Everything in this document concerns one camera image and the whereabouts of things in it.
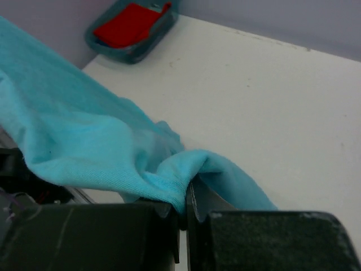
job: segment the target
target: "lavender wall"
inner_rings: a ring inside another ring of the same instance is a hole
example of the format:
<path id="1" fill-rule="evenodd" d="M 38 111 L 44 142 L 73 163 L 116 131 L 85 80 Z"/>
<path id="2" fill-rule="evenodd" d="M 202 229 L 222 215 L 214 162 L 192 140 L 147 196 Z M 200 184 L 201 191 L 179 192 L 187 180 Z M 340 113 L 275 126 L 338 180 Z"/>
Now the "lavender wall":
<path id="1" fill-rule="evenodd" d="M 95 54 L 85 29 L 115 0 L 0 0 L 0 15 L 52 47 L 78 67 Z"/>
<path id="2" fill-rule="evenodd" d="M 360 0 L 181 0 L 181 13 L 361 61 Z M 86 27 L 115 0 L 0 0 L 0 15 L 78 67 Z"/>
<path id="3" fill-rule="evenodd" d="M 182 13 L 361 61 L 360 0 L 183 0 Z"/>

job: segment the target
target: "black plastic part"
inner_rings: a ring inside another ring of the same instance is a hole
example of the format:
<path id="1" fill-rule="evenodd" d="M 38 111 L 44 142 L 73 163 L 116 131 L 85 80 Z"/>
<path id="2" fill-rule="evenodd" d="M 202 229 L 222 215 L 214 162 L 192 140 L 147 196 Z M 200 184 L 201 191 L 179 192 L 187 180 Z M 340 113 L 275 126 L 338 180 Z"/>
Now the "black plastic part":
<path id="1" fill-rule="evenodd" d="M 188 270 L 360 271 L 341 223 L 321 212 L 188 213 Z"/>
<path id="2" fill-rule="evenodd" d="M 30 174 L 18 148 L 0 148 L 0 178 L 29 180 Z"/>
<path id="3" fill-rule="evenodd" d="M 18 148 L 0 148 L 0 187 L 9 194 L 26 193 L 41 204 L 68 203 L 74 198 L 66 188 L 36 177 Z"/>
<path id="4" fill-rule="evenodd" d="M 177 214 L 166 203 L 27 209 L 0 248 L 0 270 L 169 271 L 178 256 Z"/>

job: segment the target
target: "turquoise cloth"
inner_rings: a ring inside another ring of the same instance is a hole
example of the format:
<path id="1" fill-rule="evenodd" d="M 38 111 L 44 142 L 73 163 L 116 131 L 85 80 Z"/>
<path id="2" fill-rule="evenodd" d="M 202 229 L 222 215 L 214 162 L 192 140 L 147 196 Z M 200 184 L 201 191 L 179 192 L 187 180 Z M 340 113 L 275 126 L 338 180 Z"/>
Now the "turquoise cloth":
<path id="1" fill-rule="evenodd" d="M 199 173 L 235 207 L 275 209 L 235 164 L 209 151 L 185 151 L 165 122 L 153 123 L 132 101 L 115 96 L 4 18 L 0 125 L 29 169 L 57 185 L 163 200 L 183 213 L 187 185 Z"/>

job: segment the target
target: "black device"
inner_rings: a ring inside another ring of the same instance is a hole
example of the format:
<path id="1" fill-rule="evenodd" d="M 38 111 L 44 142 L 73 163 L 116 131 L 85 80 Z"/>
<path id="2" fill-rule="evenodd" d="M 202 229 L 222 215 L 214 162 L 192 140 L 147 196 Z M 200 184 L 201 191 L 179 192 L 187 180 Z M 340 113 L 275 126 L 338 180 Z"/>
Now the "black device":
<path id="1" fill-rule="evenodd" d="M 146 199 L 32 205 L 15 217 L 0 246 L 0 270 L 173 270 L 179 228 L 187 230 L 191 271 L 361 270 L 331 214 L 236 210 L 199 176 L 186 204 L 184 216 Z"/>

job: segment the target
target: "white surface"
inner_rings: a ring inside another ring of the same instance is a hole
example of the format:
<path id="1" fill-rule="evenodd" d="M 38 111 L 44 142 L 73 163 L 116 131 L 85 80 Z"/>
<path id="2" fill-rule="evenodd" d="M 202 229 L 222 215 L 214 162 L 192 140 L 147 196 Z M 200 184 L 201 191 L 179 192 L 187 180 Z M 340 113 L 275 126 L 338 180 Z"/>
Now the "white surface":
<path id="1" fill-rule="evenodd" d="M 280 209 L 335 214 L 361 252 L 361 63 L 180 17 L 136 65 L 84 71 L 188 148 L 222 154 Z"/>

